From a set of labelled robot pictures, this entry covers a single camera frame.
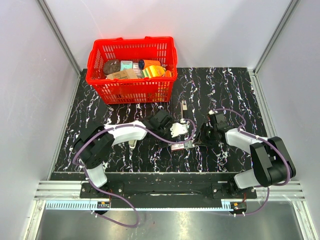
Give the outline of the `red white staple box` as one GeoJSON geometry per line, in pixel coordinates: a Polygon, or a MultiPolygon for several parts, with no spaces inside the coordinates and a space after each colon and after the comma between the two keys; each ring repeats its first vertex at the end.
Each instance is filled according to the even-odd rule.
{"type": "Polygon", "coordinates": [[[186,150],[186,149],[192,149],[194,148],[195,145],[193,144],[192,140],[189,140],[187,142],[184,143],[176,143],[176,144],[172,144],[170,146],[171,150],[174,151],[179,151],[179,150],[186,150]]]}

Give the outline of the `silver staple strip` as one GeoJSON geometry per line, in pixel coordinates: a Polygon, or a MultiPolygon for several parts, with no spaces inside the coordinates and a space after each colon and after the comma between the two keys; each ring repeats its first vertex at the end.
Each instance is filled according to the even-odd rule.
{"type": "Polygon", "coordinates": [[[129,140],[128,144],[131,149],[134,149],[136,147],[137,140],[129,140]]]}

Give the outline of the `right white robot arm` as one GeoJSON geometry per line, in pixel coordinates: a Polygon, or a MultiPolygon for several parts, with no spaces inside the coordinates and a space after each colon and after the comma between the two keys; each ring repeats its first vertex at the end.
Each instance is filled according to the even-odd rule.
{"type": "Polygon", "coordinates": [[[233,198],[239,198],[251,187],[286,185],[297,174],[280,137],[254,135],[243,130],[242,126],[230,125],[222,112],[211,110],[208,122],[202,124],[193,144],[213,147],[217,142],[236,147],[251,156],[251,169],[237,173],[227,186],[227,192],[233,198]]]}

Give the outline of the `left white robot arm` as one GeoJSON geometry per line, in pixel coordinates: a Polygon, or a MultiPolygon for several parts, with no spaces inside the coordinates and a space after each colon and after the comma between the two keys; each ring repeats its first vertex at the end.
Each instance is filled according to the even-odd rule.
{"type": "Polygon", "coordinates": [[[88,178],[93,183],[90,189],[91,192],[98,198],[103,198],[107,195],[109,189],[106,184],[107,177],[104,172],[103,162],[109,156],[110,150],[114,145],[143,140],[150,135],[145,129],[165,140],[171,140],[173,137],[170,128],[173,123],[173,117],[167,111],[161,109],[155,115],[149,115],[130,123],[108,125],[107,128],[110,131],[99,135],[88,146],[83,147],[93,136],[104,131],[105,127],[94,124],[85,129],[74,141],[73,149],[76,153],[82,150],[78,157],[84,164],[88,178]]]}

